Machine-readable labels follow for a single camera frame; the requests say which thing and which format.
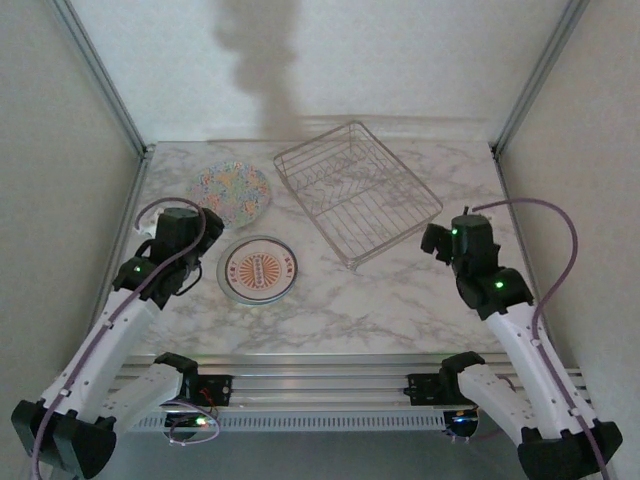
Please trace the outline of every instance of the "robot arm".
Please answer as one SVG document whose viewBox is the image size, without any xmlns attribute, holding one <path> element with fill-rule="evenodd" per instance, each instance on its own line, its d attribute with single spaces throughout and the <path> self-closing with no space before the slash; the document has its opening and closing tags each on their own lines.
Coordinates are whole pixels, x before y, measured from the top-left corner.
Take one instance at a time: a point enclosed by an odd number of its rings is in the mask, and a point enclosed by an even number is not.
<svg viewBox="0 0 640 480">
<path fill-rule="evenodd" d="M 598 472 L 587 436 L 593 436 L 606 463 L 622 435 L 615 423 L 597 419 L 542 324 L 532 324 L 533 296 L 517 270 L 498 265 L 500 246 L 493 243 L 487 218 L 465 211 L 452 220 L 451 230 L 430 224 L 421 247 L 452 265 L 460 297 L 498 337 L 530 403 L 473 352 L 443 362 L 441 378 L 447 379 L 447 389 L 481 407 L 509 435 L 531 480 L 577 480 Z"/>
<path fill-rule="evenodd" d="M 15 408 L 11 421 L 29 455 L 46 418 L 37 452 L 40 460 L 80 478 L 92 478 L 111 457 L 118 435 L 158 405 L 179 395 L 188 400 L 195 396 L 197 363 L 175 354 L 158 357 L 142 377 L 114 395 L 107 394 L 131 347 L 169 298 L 179 294 L 185 279 L 199 268 L 200 257 L 222 234 L 222 221 L 208 209 L 202 213 L 205 225 L 193 210 L 164 210 L 156 237 L 120 267 L 102 315 L 71 362 L 38 402 L 22 400 Z M 139 295 L 123 309 L 136 291 Z M 79 364 L 82 369 L 70 383 Z"/>
</svg>

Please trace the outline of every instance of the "plate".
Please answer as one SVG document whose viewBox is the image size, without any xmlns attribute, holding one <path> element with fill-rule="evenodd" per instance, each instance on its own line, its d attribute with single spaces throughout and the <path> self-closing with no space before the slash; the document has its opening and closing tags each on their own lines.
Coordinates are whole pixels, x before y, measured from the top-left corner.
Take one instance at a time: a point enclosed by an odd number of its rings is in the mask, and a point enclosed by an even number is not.
<svg viewBox="0 0 640 480">
<path fill-rule="evenodd" d="M 260 170 L 240 162 L 217 163 L 200 172 L 187 187 L 187 196 L 210 208 L 228 229 L 258 218 L 271 198 L 269 182 Z"/>
<path fill-rule="evenodd" d="M 266 305 L 291 290 L 298 262 L 280 240 L 253 236 L 227 248 L 216 273 L 220 288 L 231 299 L 245 305 Z"/>
</svg>

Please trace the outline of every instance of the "marble countertop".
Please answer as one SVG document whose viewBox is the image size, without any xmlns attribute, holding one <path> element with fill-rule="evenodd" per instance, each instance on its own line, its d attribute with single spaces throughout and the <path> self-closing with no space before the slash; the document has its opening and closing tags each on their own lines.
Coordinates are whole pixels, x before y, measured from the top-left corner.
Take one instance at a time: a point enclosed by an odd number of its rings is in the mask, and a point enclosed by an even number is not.
<svg viewBox="0 0 640 480">
<path fill-rule="evenodd" d="M 221 161 L 251 163 L 272 188 L 266 212 L 250 225 L 225 231 L 203 257 L 202 281 L 172 298 L 132 353 L 394 354 L 502 352 L 478 316 L 458 297 L 449 267 L 420 250 L 422 232 L 369 260 L 356 272 L 337 258 L 273 165 L 293 146 L 284 142 L 160 143 L 141 193 L 142 206 L 164 196 L 185 196 L 191 179 Z M 481 142 L 390 141 L 386 145 L 444 204 L 434 219 L 450 225 L 465 205 L 503 198 L 489 148 Z M 501 264 L 525 273 L 508 210 L 488 214 Z M 217 261 L 232 242 L 250 235 L 281 239 L 295 252 L 299 276 L 279 302 L 235 303 L 220 290 Z M 127 253 L 142 238 L 132 233 Z"/>
</svg>

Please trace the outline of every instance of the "metal rail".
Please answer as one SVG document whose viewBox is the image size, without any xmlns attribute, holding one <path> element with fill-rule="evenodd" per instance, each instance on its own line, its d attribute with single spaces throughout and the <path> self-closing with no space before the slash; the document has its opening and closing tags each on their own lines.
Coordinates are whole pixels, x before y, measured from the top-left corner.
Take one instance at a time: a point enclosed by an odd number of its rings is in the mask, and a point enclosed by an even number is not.
<svg viewBox="0 0 640 480">
<path fill-rule="evenodd" d="M 589 5 L 589 0 L 570 0 L 565 7 L 556 28 L 549 37 L 527 83 L 513 106 L 504 127 L 502 127 L 498 139 L 491 146 L 496 161 L 500 160 L 520 125 L 522 125 L 531 105 L 542 89 L 542 85 L 549 73 L 551 73 L 551 69 L 558 60 L 560 53 L 562 53 L 587 5 Z"/>
<path fill-rule="evenodd" d="M 243 431 L 292 428 L 330 431 L 344 428 L 412 429 L 417 422 L 408 417 L 440 418 L 445 411 L 468 408 L 464 405 L 435 407 L 411 406 L 403 393 L 411 373 L 437 373 L 440 363 L 450 355 L 201 355 L 191 356 L 203 375 L 233 375 L 233 393 L 228 407 L 220 408 L 221 418 L 229 427 Z M 508 377 L 516 391 L 526 398 L 509 358 L 504 353 L 484 354 L 492 370 Z M 144 373 L 153 356 L 132 356 L 118 374 L 112 392 Z M 569 369 L 578 390 L 589 401 L 579 369 Z M 140 431 L 164 428 L 163 414 L 187 412 L 184 407 L 158 407 Z M 362 415 L 368 420 L 357 423 Z M 242 418 L 250 418 L 248 423 Z M 293 423 L 276 421 L 298 418 Z M 329 423 L 308 423 L 309 418 L 327 419 Z M 337 422 L 338 418 L 350 419 Z M 393 419 L 381 425 L 377 419 Z M 441 428 L 439 421 L 430 424 Z"/>
<path fill-rule="evenodd" d="M 62 26 L 77 45 L 80 54 L 103 93 L 109 108 L 114 113 L 131 146 L 138 153 L 139 159 L 143 159 L 146 152 L 146 145 L 142 135 L 140 135 L 122 98 L 120 98 L 120 94 L 116 90 L 106 67 L 102 63 L 102 60 L 100 60 L 100 56 L 93 46 L 89 34 L 82 26 L 82 21 L 73 8 L 72 2 L 70 0 L 47 0 L 47 3 L 49 3 L 61 21 Z"/>
</svg>

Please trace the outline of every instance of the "metal dish rack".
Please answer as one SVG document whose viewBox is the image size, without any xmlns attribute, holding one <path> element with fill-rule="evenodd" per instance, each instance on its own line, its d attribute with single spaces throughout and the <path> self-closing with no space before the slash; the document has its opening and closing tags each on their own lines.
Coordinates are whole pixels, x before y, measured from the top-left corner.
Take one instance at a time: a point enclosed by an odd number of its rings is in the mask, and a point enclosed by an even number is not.
<svg viewBox="0 0 640 480">
<path fill-rule="evenodd" d="M 352 270 L 423 229 L 442 202 L 361 122 L 276 155 L 278 175 Z"/>
</svg>

